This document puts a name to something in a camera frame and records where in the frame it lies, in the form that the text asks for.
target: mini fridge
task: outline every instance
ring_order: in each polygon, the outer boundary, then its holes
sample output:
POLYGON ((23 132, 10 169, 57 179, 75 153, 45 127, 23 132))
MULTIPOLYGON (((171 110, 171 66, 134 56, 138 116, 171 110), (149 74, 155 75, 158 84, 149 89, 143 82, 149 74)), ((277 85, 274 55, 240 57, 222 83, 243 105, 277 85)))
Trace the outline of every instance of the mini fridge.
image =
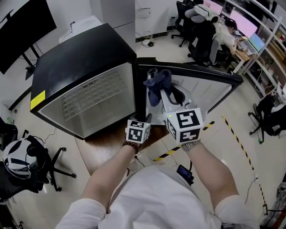
POLYGON ((137 113, 162 124, 162 105, 150 107, 143 82, 148 71, 169 69, 172 81, 188 89, 205 112, 214 109, 242 82, 237 74, 190 64, 137 58, 108 24, 57 45, 36 64, 30 109, 33 114, 79 139, 137 113))

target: white cube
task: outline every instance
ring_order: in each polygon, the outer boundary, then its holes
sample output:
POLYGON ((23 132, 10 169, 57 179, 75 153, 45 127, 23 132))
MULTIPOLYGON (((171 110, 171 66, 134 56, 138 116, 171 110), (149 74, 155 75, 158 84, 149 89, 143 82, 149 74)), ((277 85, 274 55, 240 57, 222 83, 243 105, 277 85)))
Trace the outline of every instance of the white cube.
POLYGON ((150 123, 128 120, 126 141, 143 143, 150 134, 150 123))
POLYGON ((167 129, 178 144, 200 139, 203 120, 200 108, 164 113, 167 129))

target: yellow label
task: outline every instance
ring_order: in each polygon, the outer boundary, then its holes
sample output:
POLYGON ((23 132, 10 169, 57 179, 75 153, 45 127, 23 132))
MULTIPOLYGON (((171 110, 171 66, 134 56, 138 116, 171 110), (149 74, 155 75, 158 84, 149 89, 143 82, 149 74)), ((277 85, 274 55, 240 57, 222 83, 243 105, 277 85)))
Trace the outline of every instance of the yellow label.
POLYGON ((46 98, 46 91, 41 92, 38 96, 33 98, 31 101, 31 109, 33 109, 36 105, 40 104, 46 98))

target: refrigerator shelf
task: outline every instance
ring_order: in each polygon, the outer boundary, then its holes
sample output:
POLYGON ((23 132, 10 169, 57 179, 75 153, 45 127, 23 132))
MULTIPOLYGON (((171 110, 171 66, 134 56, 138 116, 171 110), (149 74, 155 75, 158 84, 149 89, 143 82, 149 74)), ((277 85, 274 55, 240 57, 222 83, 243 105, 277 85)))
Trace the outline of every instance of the refrigerator shelf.
POLYGON ((116 70, 89 80, 62 97, 65 121, 126 89, 116 70))

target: dark blue rag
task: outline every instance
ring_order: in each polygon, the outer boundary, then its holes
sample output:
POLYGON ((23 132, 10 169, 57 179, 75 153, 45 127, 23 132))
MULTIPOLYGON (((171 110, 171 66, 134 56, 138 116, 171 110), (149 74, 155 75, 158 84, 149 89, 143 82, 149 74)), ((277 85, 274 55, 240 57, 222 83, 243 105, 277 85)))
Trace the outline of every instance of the dark blue rag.
POLYGON ((148 87, 148 97, 151 106, 157 106, 161 100, 161 89, 164 89, 168 95, 171 94, 172 74, 169 70, 162 70, 158 73, 158 69, 153 68, 149 72, 151 79, 144 83, 148 87))

